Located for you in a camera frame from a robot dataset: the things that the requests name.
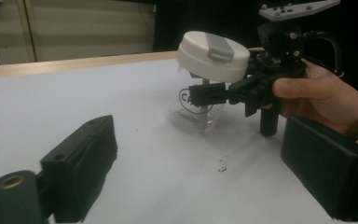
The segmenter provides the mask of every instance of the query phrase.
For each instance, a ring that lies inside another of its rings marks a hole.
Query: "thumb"
[[[335,94],[331,77],[319,78],[279,78],[272,85],[272,92],[284,99],[312,98],[326,99]]]

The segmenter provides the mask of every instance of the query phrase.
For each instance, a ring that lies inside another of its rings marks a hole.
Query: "white lid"
[[[235,41],[190,31],[179,45],[177,61],[199,77],[233,83],[243,79],[249,57],[249,50]]]

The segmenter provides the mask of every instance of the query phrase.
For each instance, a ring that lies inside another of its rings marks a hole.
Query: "white table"
[[[270,138],[243,105],[226,105],[209,133],[172,124],[177,66],[167,59],[0,77],[0,176],[40,172],[70,133],[111,114],[117,160],[84,223],[341,223],[282,162],[283,118]]]

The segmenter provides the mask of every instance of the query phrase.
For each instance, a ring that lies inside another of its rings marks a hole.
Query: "beige wall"
[[[151,52],[153,6],[108,0],[5,0],[0,62]]]

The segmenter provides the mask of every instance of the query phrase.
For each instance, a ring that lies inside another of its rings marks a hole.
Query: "jar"
[[[179,63],[169,105],[171,120],[191,131],[214,128],[225,104],[194,106],[189,87],[243,79],[249,50],[230,39],[199,31],[185,33],[177,53]]]

